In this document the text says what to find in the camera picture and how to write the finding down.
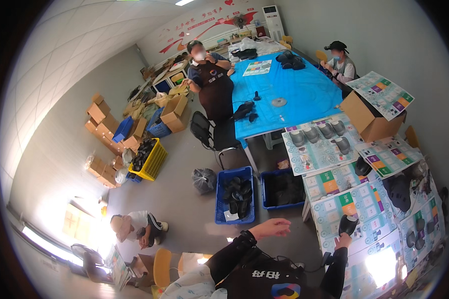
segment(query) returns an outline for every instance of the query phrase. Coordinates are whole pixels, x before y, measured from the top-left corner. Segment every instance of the ceiling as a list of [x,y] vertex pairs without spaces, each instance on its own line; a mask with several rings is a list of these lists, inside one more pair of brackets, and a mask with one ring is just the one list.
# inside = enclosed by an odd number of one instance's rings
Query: ceiling
[[61,96],[99,64],[173,18],[213,0],[55,0],[18,55],[3,95],[0,182],[5,202],[21,155]]

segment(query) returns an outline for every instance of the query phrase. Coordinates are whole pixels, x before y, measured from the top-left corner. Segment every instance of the black cap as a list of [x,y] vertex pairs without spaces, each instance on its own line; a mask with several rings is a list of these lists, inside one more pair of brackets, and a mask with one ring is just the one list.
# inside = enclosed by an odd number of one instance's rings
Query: black cap
[[346,45],[343,42],[340,41],[333,41],[329,46],[325,46],[324,50],[338,50],[338,51],[345,51],[346,53],[349,53],[346,50]]

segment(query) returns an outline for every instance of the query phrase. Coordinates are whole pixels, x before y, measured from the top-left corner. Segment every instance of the beige hat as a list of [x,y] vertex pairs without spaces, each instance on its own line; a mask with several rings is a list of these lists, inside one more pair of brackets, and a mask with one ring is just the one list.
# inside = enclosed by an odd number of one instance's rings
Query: beige hat
[[128,236],[128,233],[130,232],[131,223],[131,216],[125,215],[122,217],[113,217],[110,225],[112,226],[112,230],[116,233],[118,241],[125,241],[126,236]]

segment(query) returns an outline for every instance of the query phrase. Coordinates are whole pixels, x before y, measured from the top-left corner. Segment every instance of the black plastic bag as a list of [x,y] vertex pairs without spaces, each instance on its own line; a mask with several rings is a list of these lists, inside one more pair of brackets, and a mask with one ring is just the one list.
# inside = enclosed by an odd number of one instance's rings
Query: black plastic bag
[[192,173],[193,185],[200,194],[216,188],[216,173],[209,168],[195,169]]

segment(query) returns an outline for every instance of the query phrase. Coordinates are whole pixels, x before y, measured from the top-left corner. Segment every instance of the face mask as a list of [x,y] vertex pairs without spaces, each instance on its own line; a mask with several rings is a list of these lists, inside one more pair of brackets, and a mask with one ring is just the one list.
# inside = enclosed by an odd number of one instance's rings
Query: face mask
[[206,51],[199,52],[198,54],[193,57],[195,60],[204,60],[206,58]]

